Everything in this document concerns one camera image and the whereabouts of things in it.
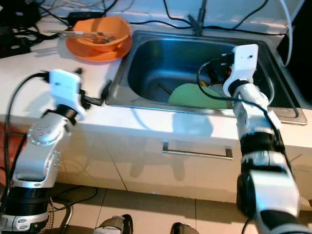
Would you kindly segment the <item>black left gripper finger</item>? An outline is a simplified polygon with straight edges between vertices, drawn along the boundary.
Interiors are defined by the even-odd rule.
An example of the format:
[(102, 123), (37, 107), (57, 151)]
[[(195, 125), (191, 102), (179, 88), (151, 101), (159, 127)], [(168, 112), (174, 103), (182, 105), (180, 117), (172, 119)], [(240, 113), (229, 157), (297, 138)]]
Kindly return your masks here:
[(109, 96), (109, 92), (111, 89), (112, 80), (105, 81), (105, 83), (102, 86), (100, 97), (99, 97), (99, 104), (104, 105), (105, 101), (107, 100), (107, 97)]

